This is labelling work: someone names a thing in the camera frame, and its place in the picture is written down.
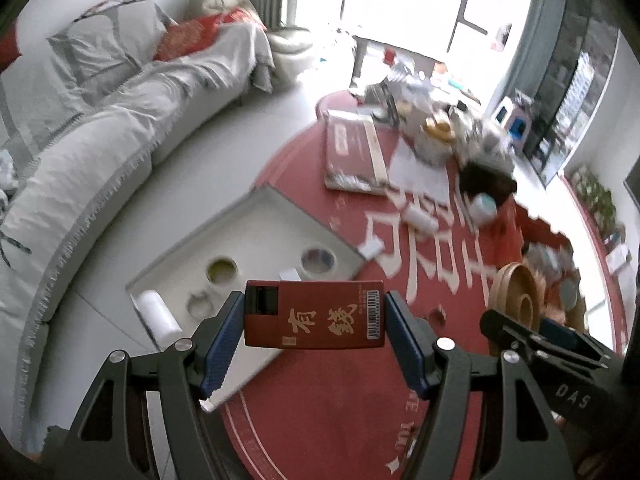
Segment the brown tape spool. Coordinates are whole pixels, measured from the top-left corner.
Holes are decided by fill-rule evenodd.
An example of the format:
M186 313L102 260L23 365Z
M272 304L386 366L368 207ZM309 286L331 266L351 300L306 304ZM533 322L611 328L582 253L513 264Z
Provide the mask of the brown tape spool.
M536 332L540 322L540 299L532 271L523 263L511 262L503 266L491 284L487 307Z

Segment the white pill bottle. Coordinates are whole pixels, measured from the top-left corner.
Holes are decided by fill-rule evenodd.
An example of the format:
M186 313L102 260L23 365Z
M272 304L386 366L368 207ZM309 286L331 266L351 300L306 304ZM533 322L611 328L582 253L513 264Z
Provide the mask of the white pill bottle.
M182 328L155 290L142 292L136 299L136 309L152 341L160 350L166 350L182 337Z

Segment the metal hose clamp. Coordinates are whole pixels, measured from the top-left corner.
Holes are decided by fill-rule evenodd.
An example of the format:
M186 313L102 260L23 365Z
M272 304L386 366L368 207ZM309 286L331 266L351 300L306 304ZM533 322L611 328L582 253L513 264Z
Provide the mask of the metal hose clamp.
M213 301L206 290L191 292L186 300L186 310L197 321L204 321L215 315Z

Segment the red cigarette box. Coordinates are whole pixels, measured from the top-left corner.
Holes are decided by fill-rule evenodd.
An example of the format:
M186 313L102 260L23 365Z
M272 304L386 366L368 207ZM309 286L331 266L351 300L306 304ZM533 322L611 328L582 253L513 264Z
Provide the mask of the red cigarette box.
M249 281L245 343L294 350L380 348L383 298L381 281Z

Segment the white rectangular block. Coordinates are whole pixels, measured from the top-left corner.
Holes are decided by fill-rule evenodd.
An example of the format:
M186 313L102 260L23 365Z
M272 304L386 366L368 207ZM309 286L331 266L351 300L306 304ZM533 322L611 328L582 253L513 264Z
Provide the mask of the white rectangular block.
M360 256L366 261L375 259L379 254L384 252L384 249L384 242L377 236L368 238L357 247Z

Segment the white electrical plug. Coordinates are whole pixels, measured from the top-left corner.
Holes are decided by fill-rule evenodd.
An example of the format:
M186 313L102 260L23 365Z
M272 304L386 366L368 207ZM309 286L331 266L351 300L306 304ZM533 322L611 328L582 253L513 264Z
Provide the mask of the white electrical plug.
M279 278L281 281L300 281L300 275L295 268L289 268L281 271L279 273Z

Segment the red cardboard gift box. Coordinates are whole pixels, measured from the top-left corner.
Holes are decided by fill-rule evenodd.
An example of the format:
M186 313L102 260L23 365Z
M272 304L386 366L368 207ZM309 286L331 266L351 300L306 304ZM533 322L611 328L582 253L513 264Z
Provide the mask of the red cardboard gift box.
M570 240L548 222L532 217L513 197L498 209L489 232L496 263L522 262L544 280L544 304L568 313L578 306L580 274Z

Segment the red round table mat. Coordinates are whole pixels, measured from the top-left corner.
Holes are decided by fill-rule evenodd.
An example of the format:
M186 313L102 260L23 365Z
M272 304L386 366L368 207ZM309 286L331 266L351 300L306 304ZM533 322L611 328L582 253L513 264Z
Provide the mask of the red round table mat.
M439 231L420 238L400 218L412 194L328 190L325 150L324 125L316 122L270 160L259 182L351 243L381 237L384 250L361 277L400 292L416 315L442 310L442 330L465 349L487 349L478 323L500 264L512 262L526 242L577 244L514 202L478 234L457 202L431 204ZM390 348L285 352L220 409L222 457L233 479L397 479L426 412Z

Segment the white bottle lying on table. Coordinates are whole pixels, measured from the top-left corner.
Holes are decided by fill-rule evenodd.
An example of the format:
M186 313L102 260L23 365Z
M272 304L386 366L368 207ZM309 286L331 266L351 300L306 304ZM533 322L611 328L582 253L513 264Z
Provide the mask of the white bottle lying on table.
M433 235L439 229L438 220L415 204L408 205L402 211L401 219L407 226L423 235Z

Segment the black box on table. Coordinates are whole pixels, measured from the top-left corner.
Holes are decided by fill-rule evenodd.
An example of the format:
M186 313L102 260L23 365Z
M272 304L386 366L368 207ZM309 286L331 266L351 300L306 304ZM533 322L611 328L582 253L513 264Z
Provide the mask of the black box on table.
M470 200L485 194L498 209L518 190L516 181L501 169L471 160L459 167L459 190Z

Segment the white paper sheet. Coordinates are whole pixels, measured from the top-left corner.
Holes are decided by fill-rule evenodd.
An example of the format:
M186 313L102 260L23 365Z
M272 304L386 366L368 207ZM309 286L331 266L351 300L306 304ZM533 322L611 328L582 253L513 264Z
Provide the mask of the white paper sheet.
M403 138L398 140L390 158L387 175L392 188L426 196L439 205L450 203L446 167L432 167L422 162Z

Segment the grey sofa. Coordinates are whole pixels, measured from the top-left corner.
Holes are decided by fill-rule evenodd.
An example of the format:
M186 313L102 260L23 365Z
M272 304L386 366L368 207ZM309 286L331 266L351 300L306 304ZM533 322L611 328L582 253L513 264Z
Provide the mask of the grey sofa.
M273 68L267 31L222 25L91 106L49 38L1 76L1 427L19 450L49 321L92 245L156 162L248 87L269 90Z

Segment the red flat envelope box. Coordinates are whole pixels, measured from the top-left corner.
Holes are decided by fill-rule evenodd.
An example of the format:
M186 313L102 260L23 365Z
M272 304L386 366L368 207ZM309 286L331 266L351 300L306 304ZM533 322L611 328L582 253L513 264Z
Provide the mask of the red flat envelope box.
M370 116L327 110L324 184L329 190L384 195L388 174Z

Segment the grey striped pillow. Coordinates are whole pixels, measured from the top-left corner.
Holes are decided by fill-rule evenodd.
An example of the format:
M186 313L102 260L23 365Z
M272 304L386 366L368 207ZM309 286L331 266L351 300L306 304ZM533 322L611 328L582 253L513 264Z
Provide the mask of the grey striped pillow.
M154 0L104 0L48 43L82 98L95 106L153 61L175 24Z

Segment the red cushion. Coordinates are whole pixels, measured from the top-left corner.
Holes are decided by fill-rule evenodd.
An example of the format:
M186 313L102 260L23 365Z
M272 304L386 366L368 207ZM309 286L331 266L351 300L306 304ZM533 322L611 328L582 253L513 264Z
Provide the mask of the red cushion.
M242 8L233 8L217 14L169 25L160 40L154 61L167 62L209 48L216 40L219 27L232 23L258 25L264 32L267 27L256 15Z

